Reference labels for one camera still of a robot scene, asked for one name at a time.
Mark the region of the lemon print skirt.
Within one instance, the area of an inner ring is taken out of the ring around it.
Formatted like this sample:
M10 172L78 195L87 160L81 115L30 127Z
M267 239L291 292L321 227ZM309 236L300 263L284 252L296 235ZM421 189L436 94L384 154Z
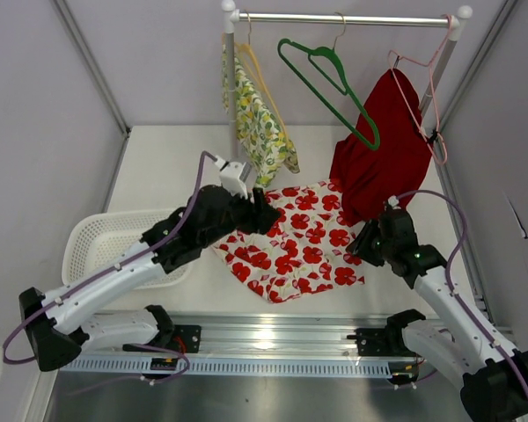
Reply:
M237 45L234 55L237 139L256 172L254 185L267 188L282 167L294 174L300 172L297 150L241 63Z

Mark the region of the yellow clothes hanger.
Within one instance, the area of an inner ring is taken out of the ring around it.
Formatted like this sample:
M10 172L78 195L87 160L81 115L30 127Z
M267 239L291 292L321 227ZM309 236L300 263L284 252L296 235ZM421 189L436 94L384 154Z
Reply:
M237 54L240 56L241 63L246 67L248 74L252 77L253 81L256 83L256 86L259 91L261 91L265 97L268 100L269 105L271 106L275 117L277 118L280 127L282 129L282 132L286 136L286 138L289 138L289 134L287 131L287 128L285 126L285 123L281 117L281 114L278 110L278 107L273 99L273 96L266 84L265 78L262 75L262 71L260 68L260 63L258 60L257 55L255 54L252 44L251 44L251 34L252 34L252 20L248 14L248 24L249 24L249 30L247 34L247 43L238 44L236 46Z

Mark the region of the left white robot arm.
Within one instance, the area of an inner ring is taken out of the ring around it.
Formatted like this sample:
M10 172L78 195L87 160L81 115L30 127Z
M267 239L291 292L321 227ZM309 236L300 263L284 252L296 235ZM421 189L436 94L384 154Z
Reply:
M113 263L46 293L27 289L18 301L39 370L64 367L85 351L166 350L175 325L162 306L109 315L101 310L127 292L193 262L236 230L267 234L281 215L260 188L244 197L221 186L204 186L186 206L143 232Z

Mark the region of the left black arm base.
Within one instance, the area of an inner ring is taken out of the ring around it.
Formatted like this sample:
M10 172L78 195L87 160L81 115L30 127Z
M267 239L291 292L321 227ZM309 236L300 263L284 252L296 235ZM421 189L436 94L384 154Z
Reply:
M149 305L145 310L150 317L154 317L156 333L147 343L124 344L123 350L125 352L174 351L182 354L199 352L202 340L200 325L176 325L160 305Z

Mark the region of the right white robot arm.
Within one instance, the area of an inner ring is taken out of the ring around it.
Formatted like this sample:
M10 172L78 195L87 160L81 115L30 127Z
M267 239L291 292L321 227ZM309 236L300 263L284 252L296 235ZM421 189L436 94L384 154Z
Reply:
M505 338L455 286L449 263L420 244L410 214L387 208L365 223L346 251L373 266L389 265L437 314L441 333L416 309L386 320L385 347L425 359L457 390L473 421L513 421L528 416L528 351Z

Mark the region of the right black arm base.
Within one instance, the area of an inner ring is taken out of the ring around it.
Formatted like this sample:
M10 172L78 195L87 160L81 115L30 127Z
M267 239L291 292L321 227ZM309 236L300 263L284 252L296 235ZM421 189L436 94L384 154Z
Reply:
M356 344L362 357L414 357L404 343L402 331L411 323L426 317L416 309L408 309L386 318L383 328L357 328L346 339Z

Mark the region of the red poppy print cloth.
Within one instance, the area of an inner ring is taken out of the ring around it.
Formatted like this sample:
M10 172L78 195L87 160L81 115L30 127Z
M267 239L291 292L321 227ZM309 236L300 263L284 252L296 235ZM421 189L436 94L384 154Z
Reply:
M365 283L362 260L346 252L356 238L336 179L265 192L281 213L265 235L236 230L212 245L232 275L270 303Z

